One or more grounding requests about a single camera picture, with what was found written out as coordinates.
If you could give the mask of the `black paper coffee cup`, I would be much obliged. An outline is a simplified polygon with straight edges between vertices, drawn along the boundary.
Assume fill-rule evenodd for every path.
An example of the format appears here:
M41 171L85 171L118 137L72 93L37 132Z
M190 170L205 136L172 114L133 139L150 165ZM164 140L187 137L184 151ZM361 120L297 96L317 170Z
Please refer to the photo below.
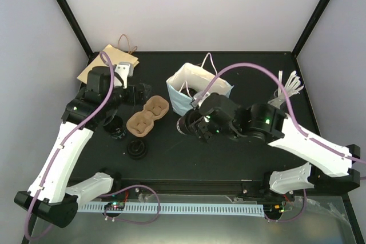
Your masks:
M126 137L124 121L117 115L108 117L103 128L113 139L122 140Z

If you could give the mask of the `light blue paper bag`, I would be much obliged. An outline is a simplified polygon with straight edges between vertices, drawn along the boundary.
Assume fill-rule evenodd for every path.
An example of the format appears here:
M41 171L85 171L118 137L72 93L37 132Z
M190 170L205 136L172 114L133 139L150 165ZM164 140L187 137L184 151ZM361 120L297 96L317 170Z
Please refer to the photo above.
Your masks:
M210 73L204 69L204 64L207 59L210 60L214 73ZM207 53L199 65L192 63L183 64L173 76L166 80L173 111L183 116L191 110L191 102L193 102L195 96L204 91L216 75L217 69L211 53Z

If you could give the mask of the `black frame post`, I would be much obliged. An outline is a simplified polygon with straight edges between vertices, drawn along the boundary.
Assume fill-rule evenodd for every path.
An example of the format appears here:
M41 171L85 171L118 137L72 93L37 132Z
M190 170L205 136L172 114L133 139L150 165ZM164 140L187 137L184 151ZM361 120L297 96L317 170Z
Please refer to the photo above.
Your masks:
M312 34L312 31L316 27L318 21L320 20L323 12L327 8L330 1L331 0L319 0L318 1L313 13L311 14L307 24L305 25L299 39L297 40L297 42L296 42L296 44L295 44L295 46L292 50L292 55L294 57L298 57L299 54L301 53L301 51L302 51L303 47L305 46L308 38Z
M69 23L77 40L79 41L79 44L81 45L83 51L85 52L86 56L90 59L93 56L94 51L90 47L76 17L74 16L74 13L73 13L71 7L69 6L68 1L67 0L56 0L56 2L58 3L59 8L61 9L67 22Z

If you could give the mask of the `black paper cup from stack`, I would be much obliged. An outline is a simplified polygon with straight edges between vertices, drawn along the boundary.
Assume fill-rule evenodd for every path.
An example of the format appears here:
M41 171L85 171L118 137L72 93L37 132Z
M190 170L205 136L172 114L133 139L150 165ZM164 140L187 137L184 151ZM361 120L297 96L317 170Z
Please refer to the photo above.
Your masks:
M184 115L177 121L176 128L180 134L193 135L192 129L190 128L191 124L191 117L189 115Z

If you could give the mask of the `black circuit board with leds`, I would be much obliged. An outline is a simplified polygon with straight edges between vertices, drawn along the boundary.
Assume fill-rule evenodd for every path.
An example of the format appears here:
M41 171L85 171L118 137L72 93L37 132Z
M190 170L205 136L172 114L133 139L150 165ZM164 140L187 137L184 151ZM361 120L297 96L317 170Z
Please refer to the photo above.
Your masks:
M125 202L108 202L104 210L122 211L125 208Z

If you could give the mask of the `clear cup of stirrers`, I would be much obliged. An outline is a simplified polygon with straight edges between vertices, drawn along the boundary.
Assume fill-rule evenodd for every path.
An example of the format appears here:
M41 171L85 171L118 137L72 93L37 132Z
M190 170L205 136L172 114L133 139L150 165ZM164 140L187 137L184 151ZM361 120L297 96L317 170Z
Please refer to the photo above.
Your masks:
M297 75L297 71L292 71L284 85L284 89L288 97L290 98L293 95L299 94L303 88L304 85L302 84L300 77ZM273 97L268 101L268 103L280 110L285 109L286 98L279 87L274 91Z

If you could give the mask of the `black frame post right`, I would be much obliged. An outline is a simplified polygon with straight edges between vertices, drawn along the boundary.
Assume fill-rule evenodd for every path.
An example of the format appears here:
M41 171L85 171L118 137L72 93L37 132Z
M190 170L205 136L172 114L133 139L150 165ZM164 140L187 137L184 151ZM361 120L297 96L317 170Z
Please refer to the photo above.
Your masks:
M318 21L320 20L323 12L327 8L330 1L331 0L319 0L318 1L313 13L311 14L307 24L305 25L299 39L297 40L297 42L296 42L296 44L295 44L295 46L292 50L292 55L294 57L298 57L299 54L301 53L301 51L302 51L303 47L305 46L308 38L312 34L312 31L316 27Z

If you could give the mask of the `brown kraft paper bag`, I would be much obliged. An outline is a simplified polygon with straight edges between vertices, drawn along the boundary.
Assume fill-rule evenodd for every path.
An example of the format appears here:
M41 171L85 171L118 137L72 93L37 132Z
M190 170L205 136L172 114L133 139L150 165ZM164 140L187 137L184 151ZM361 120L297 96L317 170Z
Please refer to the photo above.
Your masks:
M124 52L120 49L121 39L125 37L127 41L128 50ZM132 54L137 50L137 46L131 47L129 37L126 34L121 34L118 39L117 47L108 44L103 51L109 56L113 65L117 65L120 62L131 63L133 67L136 67L139 64L138 58L133 56ZM87 67L79 74L77 79L82 83L87 82L87 74L92 70L93 67L96 66L104 66L107 67L100 58L100 55L97 54L95 58L92 58L91 63L87 65Z

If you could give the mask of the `stack of black lids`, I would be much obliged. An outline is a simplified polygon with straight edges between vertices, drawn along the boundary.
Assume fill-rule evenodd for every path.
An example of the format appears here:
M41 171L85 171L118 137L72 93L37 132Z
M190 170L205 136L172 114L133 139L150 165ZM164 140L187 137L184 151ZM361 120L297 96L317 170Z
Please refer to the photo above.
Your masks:
M132 139L127 145L127 155L133 160L140 160L148 153L148 144L142 138Z

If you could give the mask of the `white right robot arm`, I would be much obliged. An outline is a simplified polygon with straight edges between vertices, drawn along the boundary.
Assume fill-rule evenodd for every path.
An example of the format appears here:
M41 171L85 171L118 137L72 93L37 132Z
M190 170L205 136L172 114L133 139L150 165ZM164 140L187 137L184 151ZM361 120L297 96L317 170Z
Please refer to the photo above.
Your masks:
M270 104L242 107L224 95L212 93L197 105L195 112L198 117L189 127L203 140L222 133L232 139L259 141L305 161L299 167L269 174L260 185L261 196L267 200L302 189L344 194L361 185L360 173L352 167L359 160L358 146L326 141L295 126L289 114Z

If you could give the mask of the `black frame post left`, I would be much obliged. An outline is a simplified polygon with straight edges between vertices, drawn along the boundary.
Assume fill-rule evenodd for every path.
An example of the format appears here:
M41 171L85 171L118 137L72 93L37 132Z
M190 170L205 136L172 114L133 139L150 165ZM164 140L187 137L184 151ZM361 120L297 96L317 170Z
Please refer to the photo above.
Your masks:
M85 52L86 56L90 59L93 56L94 51L90 47L76 17L74 16L74 13L73 13L71 7L69 6L68 1L67 0L56 0L56 2L58 3L59 8L61 9L67 22L69 23L77 40L79 41L79 44L81 45L83 51Z

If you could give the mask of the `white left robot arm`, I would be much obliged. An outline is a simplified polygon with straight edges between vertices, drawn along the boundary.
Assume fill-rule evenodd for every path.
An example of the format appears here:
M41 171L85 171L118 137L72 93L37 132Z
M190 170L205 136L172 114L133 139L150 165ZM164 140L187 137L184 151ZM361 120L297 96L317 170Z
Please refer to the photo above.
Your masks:
M121 105L142 105L151 90L133 84L133 66L121 62L114 78L105 66L87 74L87 84L66 105L56 142L39 176L26 191L17 192L14 202L32 214L60 228L66 227L77 210L100 195L110 198L122 193L119 172L102 169L74 186L67 183L77 160L97 127L105 123Z

